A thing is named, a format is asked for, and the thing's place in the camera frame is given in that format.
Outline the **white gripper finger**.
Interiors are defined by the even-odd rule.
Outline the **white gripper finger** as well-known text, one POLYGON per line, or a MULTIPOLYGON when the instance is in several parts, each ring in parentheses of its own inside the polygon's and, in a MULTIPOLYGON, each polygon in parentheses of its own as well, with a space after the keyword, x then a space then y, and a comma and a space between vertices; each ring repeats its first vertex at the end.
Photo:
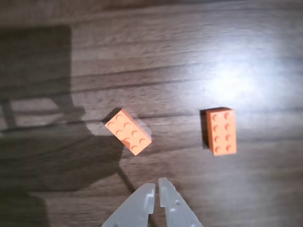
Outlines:
POLYGON ((159 179, 160 206, 165 209, 168 227, 202 227, 203 225, 166 178, 159 179))
POLYGON ((103 223, 103 227, 147 227, 154 212, 154 183, 145 183, 132 193, 103 223))

